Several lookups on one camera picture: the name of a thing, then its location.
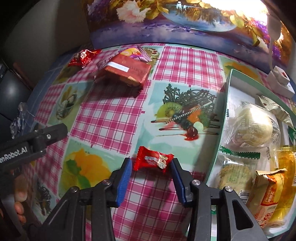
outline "screw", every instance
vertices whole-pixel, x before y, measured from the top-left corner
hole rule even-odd
[[[77,192],[78,191],[78,187],[74,186],[74,187],[70,187],[71,192]]]
[[[199,181],[199,180],[193,180],[193,181],[192,181],[192,184],[193,184],[194,186],[198,186],[198,185],[200,185],[200,181]]]
[[[104,185],[110,185],[110,184],[111,184],[111,182],[109,181],[109,179],[105,179],[105,180],[103,180],[102,183],[103,183]]]
[[[233,188],[231,186],[225,186],[225,190],[227,192],[232,192],[233,191]]]

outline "wall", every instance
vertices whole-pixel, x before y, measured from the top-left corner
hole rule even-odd
[[[60,54],[89,41],[80,0],[41,0],[16,24],[2,54],[37,83]]]

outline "painted pink flower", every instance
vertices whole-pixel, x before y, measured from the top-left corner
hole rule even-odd
[[[146,17],[146,13],[150,8],[145,8],[140,11],[136,1],[130,1],[124,3],[124,5],[117,9],[117,15],[119,20],[125,21],[127,23],[139,23],[143,22]]]

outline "red candy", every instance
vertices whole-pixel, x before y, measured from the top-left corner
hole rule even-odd
[[[70,61],[68,66],[80,66],[81,68],[84,68],[100,52],[101,52],[101,49],[94,50],[94,51],[89,51],[88,49],[81,50],[79,53],[77,53],[74,56],[74,58]]]
[[[141,167],[159,167],[163,170],[163,173],[165,173],[168,164],[173,158],[173,154],[167,155],[140,146],[133,169],[134,171],[138,171]]]

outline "chocolate lattice decoration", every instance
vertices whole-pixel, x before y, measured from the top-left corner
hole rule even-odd
[[[180,89],[177,87],[172,88],[171,84],[168,84],[166,90],[164,90],[165,96],[163,98],[163,103],[167,102],[175,102],[180,105],[182,105],[185,108],[192,108],[197,105],[203,106],[210,101],[213,103],[208,105],[205,109],[204,112],[208,115],[213,113],[214,111],[214,99],[216,98],[215,95],[210,94],[210,91],[208,90],[192,90],[189,89],[186,92],[181,92]]]

